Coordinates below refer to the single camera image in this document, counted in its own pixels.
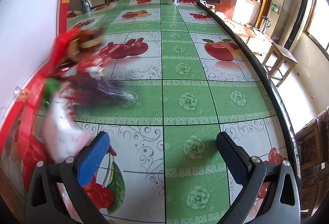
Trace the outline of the pink Lotso bear snack packet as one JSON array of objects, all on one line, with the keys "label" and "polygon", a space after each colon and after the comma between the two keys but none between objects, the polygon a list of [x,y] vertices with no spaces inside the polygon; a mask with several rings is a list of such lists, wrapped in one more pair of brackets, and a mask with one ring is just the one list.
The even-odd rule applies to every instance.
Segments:
[{"label": "pink Lotso bear snack packet", "polygon": [[75,127],[65,103],[54,99],[42,128],[42,140],[51,159],[55,163],[61,163],[70,156],[75,157],[91,139],[89,133]]}]

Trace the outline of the green fruit pattern tablecloth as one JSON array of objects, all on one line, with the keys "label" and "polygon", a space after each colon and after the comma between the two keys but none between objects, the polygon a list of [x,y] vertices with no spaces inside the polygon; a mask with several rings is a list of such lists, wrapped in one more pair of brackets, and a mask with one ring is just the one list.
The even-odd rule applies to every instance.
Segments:
[{"label": "green fruit pattern tablecloth", "polygon": [[[84,187],[77,156],[55,163],[45,149],[42,128],[54,99],[90,143],[101,131],[109,135]],[[68,21],[24,107],[27,221],[299,223],[288,124],[252,51],[199,1],[114,2]],[[250,157],[246,186],[216,147],[220,132]]]}]

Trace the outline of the small wooden stool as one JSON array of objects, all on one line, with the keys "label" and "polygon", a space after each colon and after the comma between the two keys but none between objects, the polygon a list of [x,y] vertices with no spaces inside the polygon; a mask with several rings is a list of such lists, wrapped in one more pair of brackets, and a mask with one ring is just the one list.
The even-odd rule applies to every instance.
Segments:
[{"label": "small wooden stool", "polygon": [[[276,56],[276,61],[274,62],[274,65],[270,66],[267,65],[267,61],[270,59],[272,55]],[[286,70],[285,74],[283,74],[280,71],[280,67],[283,64],[286,64],[288,69]],[[292,55],[292,53],[286,49],[285,47],[282,47],[276,43],[272,42],[272,45],[266,54],[264,61],[262,62],[262,66],[267,72],[268,76],[271,79],[274,79],[277,81],[276,87],[278,88],[284,80],[288,77],[290,72],[294,69],[294,67],[298,64],[297,59]]]}]

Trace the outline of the steel kettle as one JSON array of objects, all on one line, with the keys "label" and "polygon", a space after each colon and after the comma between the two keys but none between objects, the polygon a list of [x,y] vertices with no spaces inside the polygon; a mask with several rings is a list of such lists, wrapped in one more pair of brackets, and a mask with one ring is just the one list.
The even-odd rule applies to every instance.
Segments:
[{"label": "steel kettle", "polygon": [[267,16],[262,16],[262,22],[260,24],[260,28],[259,28],[259,31],[263,34],[266,33],[266,30],[271,27],[272,25],[272,22],[270,21],[270,18],[267,17]]}]

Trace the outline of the grey metal flashlight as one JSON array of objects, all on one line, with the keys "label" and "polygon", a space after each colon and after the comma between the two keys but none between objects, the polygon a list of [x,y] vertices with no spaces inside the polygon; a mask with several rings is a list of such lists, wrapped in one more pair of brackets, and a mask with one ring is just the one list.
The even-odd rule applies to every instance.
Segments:
[{"label": "grey metal flashlight", "polygon": [[90,13],[90,3],[89,0],[80,0],[81,11],[83,14]]}]

